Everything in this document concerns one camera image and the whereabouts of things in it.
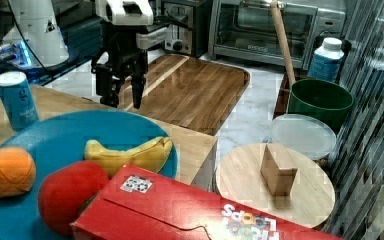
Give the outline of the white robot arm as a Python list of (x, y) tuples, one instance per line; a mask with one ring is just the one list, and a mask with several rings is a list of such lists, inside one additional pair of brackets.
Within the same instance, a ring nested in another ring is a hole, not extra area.
[(133, 107), (139, 109), (148, 72), (148, 49), (165, 39), (169, 20), (154, 18), (148, 0), (95, 0), (101, 17), (102, 47), (91, 61), (100, 103), (119, 104), (118, 94), (131, 78)]

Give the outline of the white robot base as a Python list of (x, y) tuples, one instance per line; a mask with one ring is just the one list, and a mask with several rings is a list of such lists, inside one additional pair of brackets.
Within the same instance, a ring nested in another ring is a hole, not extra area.
[(52, 67), (69, 58), (52, 0), (7, 0), (15, 23), (4, 40), (16, 45), (21, 68)]

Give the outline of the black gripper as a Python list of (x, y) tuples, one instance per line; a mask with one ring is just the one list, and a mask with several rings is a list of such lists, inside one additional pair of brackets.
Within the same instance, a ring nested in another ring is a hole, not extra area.
[(100, 103), (116, 108), (119, 105), (117, 89), (121, 82), (113, 76), (132, 78), (133, 107), (139, 109), (148, 70), (147, 50), (161, 43), (167, 24), (155, 23), (149, 26), (113, 25), (101, 21), (102, 47), (92, 59), (92, 72), (96, 75), (96, 94)]

